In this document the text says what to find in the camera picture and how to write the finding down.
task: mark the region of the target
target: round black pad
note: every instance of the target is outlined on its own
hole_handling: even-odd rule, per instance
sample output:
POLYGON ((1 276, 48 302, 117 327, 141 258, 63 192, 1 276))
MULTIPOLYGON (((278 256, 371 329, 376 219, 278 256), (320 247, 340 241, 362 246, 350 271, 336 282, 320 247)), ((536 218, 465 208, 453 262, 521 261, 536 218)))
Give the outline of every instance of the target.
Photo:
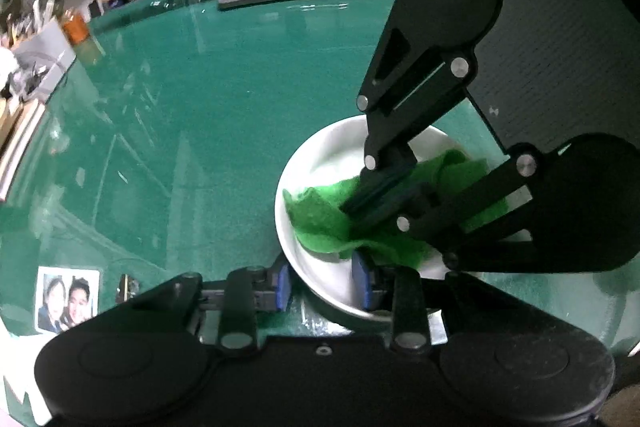
POLYGON ((476 407, 514 423, 548 425, 598 410, 614 362, 594 337, 565 333, 459 333, 440 355, 451 386, 476 407))
POLYGON ((604 271, 640 250, 640 154, 606 135, 572 142, 531 185, 527 229, 552 271, 604 271))
POLYGON ((187 331, 162 327, 153 317, 161 314, 134 315, 148 332, 76 327, 44 346, 34 371, 53 415, 129 424, 164 414, 197 386, 208 365, 205 347, 187 331))
POLYGON ((440 66, 441 52, 471 48, 499 6, 500 0, 395 0, 360 89, 369 110, 381 100, 399 102, 396 91, 423 81, 440 66))

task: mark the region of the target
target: black mount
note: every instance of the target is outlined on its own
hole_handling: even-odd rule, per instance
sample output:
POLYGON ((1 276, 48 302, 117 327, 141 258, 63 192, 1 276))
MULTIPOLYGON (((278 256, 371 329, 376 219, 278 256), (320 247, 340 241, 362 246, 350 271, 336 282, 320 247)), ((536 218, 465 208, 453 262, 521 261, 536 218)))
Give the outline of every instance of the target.
POLYGON ((260 344, 256 310, 286 307, 282 259, 226 282, 185 274, 44 347, 35 376, 50 427, 599 425, 614 376, 607 349, 457 270, 601 271, 640 250, 640 31, 616 3, 597 0, 593 17, 604 22, 591 24, 593 0, 396 0, 357 99, 369 126, 366 169, 344 210, 357 232, 396 218, 455 271, 423 280, 353 255, 363 307, 391 313, 387 343, 350 335, 260 344), (465 98, 510 159, 442 198, 408 183, 408 142, 465 98), (527 203, 460 228, 522 187, 527 203), (530 241, 506 240, 525 230, 530 241), (208 343, 213 310, 222 313, 208 343), (433 310, 445 344, 431 341, 433 310))
MULTIPOLYGON (((548 152, 552 138, 532 131, 536 142, 503 147, 509 160, 450 198, 427 183, 407 179, 416 163, 409 140, 462 100, 476 104, 472 88, 482 73, 476 47, 493 35, 497 21, 501 27, 509 21, 511 9, 502 14, 505 2, 395 1, 356 99, 369 129, 365 168, 356 194, 342 209, 353 219, 357 236, 395 219, 401 231, 440 250, 450 269, 556 273, 619 267, 640 251, 640 154, 623 139, 629 134, 624 126, 618 135, 610 126, 575 134, 548 152), (529 191, 528 202, 471 232, 460 228, 522 187, 529 191), (530 239, 506 241, 518 232, 530 239)), ((606 84, 609 77, 599 81, 606 84)), ((571 97, 591 89, 580 78, 566 82, 575 84, 571 97)), ((530 80, 517 74, 509 79, 508 89, 517 92, 518 84, 521 92, 532 89, 530 80)), ((550 106, 563 103, 551 90, 547 96, 550 106)), ((624 100, 621 96, 616 107, 624 100)), ((493 122, 481 116, 498 138, 493 122)), ((588 120, 589 115, 568 110, 567 126, 581 128, 577 118, 588 120)), ((500 125, 502 134, 510 131, 503 121, 500 125)), ((516 133, 538 122, 512 120, 510 125, 516 133)))
MULTIPOLYGON (((370 266, 362 253, 353 263, 370 266)), ((272 275, 288 271, 276 264, 272 275)), ((614 376, 596 338, 464 273, 385 277, 388 343, 268 337, 259 347, 255 270, 231 272, 222 299, 198 274, 167 281, 43 348, 35 376, 49 427, 320 426, 328 416, 314 404, 328 393, 338 425, 594 425, 614 376), (219 304, 217 337, 204 343, 205 313, 219 304), (446 344, 432 345, 428 309, 442 311, 446 344)))

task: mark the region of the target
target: white bowl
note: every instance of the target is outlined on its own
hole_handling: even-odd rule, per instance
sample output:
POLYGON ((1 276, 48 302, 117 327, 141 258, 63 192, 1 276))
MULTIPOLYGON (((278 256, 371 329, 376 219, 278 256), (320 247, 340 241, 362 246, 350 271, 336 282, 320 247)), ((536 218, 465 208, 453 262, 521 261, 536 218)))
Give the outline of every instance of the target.
MULTIPOLYGON (((331 185, 357 176, 364 167, 367 120, 354 116, 321 129, 306 140, 289 159, 282 172, 275 198, 276 231, 280 245, 307 286, 322 300, 361 319, 389 322, 388 315, 366 312, 357 307, 351 280, 351 260, 337 255, 310 253, 298 242, 284 205, 282 191, 296 195, 306 187, 331 185)), ((429 127, 409 142, 418 161, 435 158, 450 149, 462 147, 435 127, 429 127)), ((437 253, 418 269, 423 277, 443 279, 447 268, 437 253)))

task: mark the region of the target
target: glass surface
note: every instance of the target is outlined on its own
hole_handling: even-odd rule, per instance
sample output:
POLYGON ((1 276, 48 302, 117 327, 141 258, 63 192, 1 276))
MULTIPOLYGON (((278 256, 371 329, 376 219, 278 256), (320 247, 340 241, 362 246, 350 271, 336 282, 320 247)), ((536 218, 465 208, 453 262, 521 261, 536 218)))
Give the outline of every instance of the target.
MULTIPOLYGON (((93 1, 64 6, 89 19, 93 1)), ((186 271, 220 280, 269 266, 280 252, 279 176, 306 138, 358 113, 354 98, 394 0, 228 12, 216 0, 97 1, 92 38, 75 47, 0 206, 0 410, 29 426, 46 420, 31 374, 51 338, 36 323, 50 282, 42 267, 84 274, 90 305, 103 312, 122 274, 145 291, 186 271)), ((470 102, 435 125, 472 157, 504 160, 470 102)), ((640 339, 639 258, 596 275, 479 276, 614 353, 640 339)), ((298 280, 288 311, 258 323, 262 336, 383 331, 340 315, 298 280)), ((215 320, 206 327, 211 342, 215 320)))

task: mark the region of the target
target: screw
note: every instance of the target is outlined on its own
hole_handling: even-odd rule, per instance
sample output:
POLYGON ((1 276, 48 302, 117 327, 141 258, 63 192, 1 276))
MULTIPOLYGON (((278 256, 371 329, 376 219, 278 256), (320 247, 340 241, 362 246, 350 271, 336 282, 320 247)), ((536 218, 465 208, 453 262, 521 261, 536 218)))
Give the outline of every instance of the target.
POLYGON ((316 349, 316 355, 320 355, 321 357, 328 357, 333 353, 334 350, 329 346, 318 346, 318 349, 316 349))
POLYGON ((536 163, 536 159, 530 154, 523 154, 516 160, 516 169, 518 174, 523 178, 533 176, 537 168, 538 164, 536 163))
POLYGON ((402 347, 402 349, 410 349, 412 351, 420 349, 427 343, 427 337, 421 333, 415 333, 413 331, 400 333, 399 335, 396 335, 394 340, 398 346, 402 347))
POLYGON ((462 57, 456 57, 451 61, 451 73, 456 78, 465 78, 469 74, 469 63, 462 57))
POLYGON ((356 98, 356 106, 358 110, 365 111, 367 110, 367 105, 369 105, 369 99, 363 94, 358 95, 356 98))
POLYGON ((247 266, 247 272, 249 272, 255 282, 262 282, 267 279, 267 270, 264 266, 247 266))
POLYGON ((398 226, 398 230, 400 230, 400 232, 409 232, 409 220, 404 217, 404 216, 400 216, 398 217, 398 219, 396 220, 396 225, 398 226))
POLYGON ((373 156, 364 156, 364 166, 370 171, 376 170, 376 159, 373 156))
POLYGON ((460 260, 455 253, 449 252, 445 256, 444 264, 446 264, 447 268, 449 268, 450 270, 455 270, 456 268, 458 268, 459 261, 460 260))

